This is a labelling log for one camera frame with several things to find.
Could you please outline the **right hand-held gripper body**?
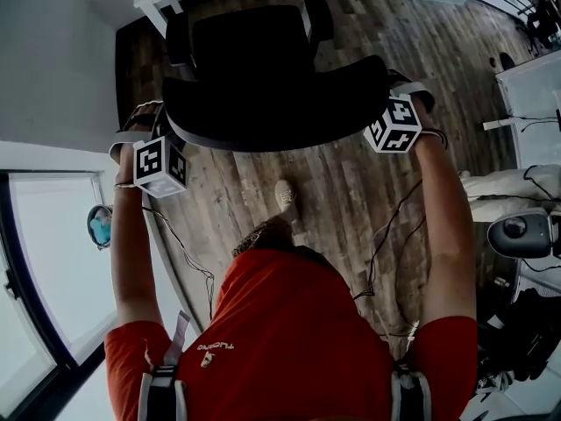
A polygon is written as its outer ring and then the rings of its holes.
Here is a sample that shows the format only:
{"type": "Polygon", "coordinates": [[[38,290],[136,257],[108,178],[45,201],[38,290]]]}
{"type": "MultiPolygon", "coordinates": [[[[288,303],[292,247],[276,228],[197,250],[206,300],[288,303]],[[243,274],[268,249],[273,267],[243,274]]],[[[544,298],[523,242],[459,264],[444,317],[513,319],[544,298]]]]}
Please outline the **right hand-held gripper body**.
{"type": "Polygon", "coordinates": [[[422,99],[427,111],[434,107],[434,97],[420,82],[407,82],[391,89],[385,112],[363,131],[376,153],[407,153],[421,134],[422,124],[412,96],[422,99]]]}

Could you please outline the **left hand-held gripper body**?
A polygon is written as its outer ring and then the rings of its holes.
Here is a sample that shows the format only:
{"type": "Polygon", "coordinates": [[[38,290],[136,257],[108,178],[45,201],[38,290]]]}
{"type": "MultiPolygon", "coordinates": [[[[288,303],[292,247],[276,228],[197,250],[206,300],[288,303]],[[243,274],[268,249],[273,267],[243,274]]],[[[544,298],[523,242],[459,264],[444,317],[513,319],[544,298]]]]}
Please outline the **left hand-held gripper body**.
{"type": "Polygon", "coordinates": [[[121,162],[125,146],[132,152],[131,178],[116,183],[116,188],[139,188],[154,198],[187,189],[189,162],[182,152],[185,142],[169,124],[161,101],[138,105],[117,131],[109,150],[114,162],[121,162]]]}

